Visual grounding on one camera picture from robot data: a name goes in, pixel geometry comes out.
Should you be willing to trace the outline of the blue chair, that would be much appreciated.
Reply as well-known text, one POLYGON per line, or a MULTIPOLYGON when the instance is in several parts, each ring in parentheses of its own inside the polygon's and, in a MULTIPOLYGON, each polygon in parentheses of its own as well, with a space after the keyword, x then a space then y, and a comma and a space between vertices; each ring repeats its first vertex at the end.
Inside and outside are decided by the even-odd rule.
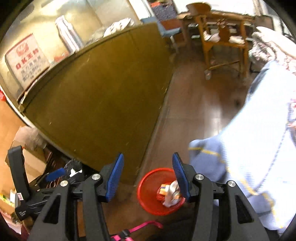
POLYGON ((176 53, 179 53, 179 48, 177 46, 177 43, 175 42, 174 36, 181 33, 180 28, 173 28, 173 29, 167 30, 155 16, 150 16, 148 18, 143 18, 143 19, 140 19, 140 21, 143 24, 156 23, 161 36, 163 38, 170 39, 171 42, 170 42, 169 45, 172 45, 173 48, 175 49, 176 53))

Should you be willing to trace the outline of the white red-lettered sign box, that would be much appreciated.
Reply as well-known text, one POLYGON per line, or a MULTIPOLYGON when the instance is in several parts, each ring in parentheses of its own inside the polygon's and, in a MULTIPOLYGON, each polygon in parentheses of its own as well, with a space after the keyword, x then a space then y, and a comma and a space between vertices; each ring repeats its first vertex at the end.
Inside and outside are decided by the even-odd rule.
POLYGON ((24 90, 50 67, 33 34, 29 34, 7 51, 5 61, 24 90))

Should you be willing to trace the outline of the floral quilt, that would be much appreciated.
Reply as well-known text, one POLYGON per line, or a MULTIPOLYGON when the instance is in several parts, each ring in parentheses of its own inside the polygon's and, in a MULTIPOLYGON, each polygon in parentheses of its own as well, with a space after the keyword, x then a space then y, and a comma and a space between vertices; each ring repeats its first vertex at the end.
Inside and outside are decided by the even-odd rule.
POLYGON ((248 52, 252 63, 263 67, 269 61, 276 61, 295 74, 295 42, 262 26, 256 28, 252 39, 252 48, 248 52))

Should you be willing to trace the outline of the wooden table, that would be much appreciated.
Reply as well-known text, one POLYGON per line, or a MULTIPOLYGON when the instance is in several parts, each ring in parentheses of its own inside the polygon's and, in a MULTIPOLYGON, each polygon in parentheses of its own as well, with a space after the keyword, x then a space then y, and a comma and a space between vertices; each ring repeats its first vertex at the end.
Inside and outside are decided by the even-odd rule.
POLYGON ((188 29, 189 24, 197 23, 196 17, 197 16, 206 16, 209 20, 215 20, 215 19, 224 19, 229 22, 238 22, 238 21, 244 21, 245 23, 253 23, 254 17, 250 15, 241 15, 237 13, 229 13, 229 12, 223 12, 223 11, 210 11, 209 13, 203 15, 203 14, 192 14, 189 11, 180 13, 177 15, 177 20, 180 21, 182 34, 185 40, 185 44, 187 48, 192 48, 192 38, 188 29))

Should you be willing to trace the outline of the blue checked bed sheet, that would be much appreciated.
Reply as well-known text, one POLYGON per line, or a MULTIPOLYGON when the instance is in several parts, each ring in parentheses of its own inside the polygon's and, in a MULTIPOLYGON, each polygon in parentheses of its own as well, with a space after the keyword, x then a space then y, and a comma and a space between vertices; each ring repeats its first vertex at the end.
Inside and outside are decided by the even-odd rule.
POLYGON ((232 121, 189 143, 189 163, 214 182, 235 181, 263 226, 283 234, 295 216, 295 75, 267 63, 232 121))

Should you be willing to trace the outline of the crumpled trash in basket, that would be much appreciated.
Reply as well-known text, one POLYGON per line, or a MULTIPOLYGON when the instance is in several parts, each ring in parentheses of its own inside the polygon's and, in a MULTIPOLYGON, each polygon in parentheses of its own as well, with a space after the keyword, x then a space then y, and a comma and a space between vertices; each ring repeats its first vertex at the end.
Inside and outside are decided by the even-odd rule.
POLYGON ((177 180, 172 183, 162 184, 157 190, 156 199, 167 208, 176 206, 185 201, 177 180))

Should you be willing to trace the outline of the wooden chair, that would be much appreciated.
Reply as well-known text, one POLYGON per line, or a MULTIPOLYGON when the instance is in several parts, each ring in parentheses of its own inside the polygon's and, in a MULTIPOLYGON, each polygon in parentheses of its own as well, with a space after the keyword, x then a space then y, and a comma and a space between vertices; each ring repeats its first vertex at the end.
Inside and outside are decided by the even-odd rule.
MULTIPOLYGON (((205 15, 210 11, 213 11, 211 10, 210 4, 205 2, 191 3, 186 5, 186 7, 192 14, 205 15)), ((246 40, 247 34, 245 22, 238 21, 234 23, 224 19, 215 19, 211 21, 206 16, 197 16, 196 22, 200 32, 202 50, 206 64, 206 79, 211 78, 212 70, 234 64, 239 65, 239 74, 241 74, 243 77, 246 77, 248 64, 248 44, 246 40), (211 62, 210 52, 214 46, 238 49, 239 59, 222 64, 213 64, 211 62)))

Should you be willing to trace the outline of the brown wooden cabinet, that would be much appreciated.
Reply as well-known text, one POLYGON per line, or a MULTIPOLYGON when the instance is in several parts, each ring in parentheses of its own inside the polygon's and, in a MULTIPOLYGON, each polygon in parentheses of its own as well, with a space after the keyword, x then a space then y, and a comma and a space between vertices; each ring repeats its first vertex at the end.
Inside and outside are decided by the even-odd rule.
POLYGON ((95 170, 125 157, 135 183, 173 74, 170 51, 149 23, 105 37, 49 70, 20 103, 61 152, 95 170))

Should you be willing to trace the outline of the red plastic trash basket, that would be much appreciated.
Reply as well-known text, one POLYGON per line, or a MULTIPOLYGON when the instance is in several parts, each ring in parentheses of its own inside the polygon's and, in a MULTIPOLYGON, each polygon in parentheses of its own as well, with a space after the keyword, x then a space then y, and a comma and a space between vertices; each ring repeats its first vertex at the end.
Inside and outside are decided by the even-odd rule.
POLYGON ((185 203, 185 198, 182 197, 176 205, 165 207, 164 196, 159 194, 162 184, 171 184, 176 180, 171 168, 157 168, 146 173, 137 187, 137 199, 142 208, 156 216, 166 216, 180 209, 185 203))

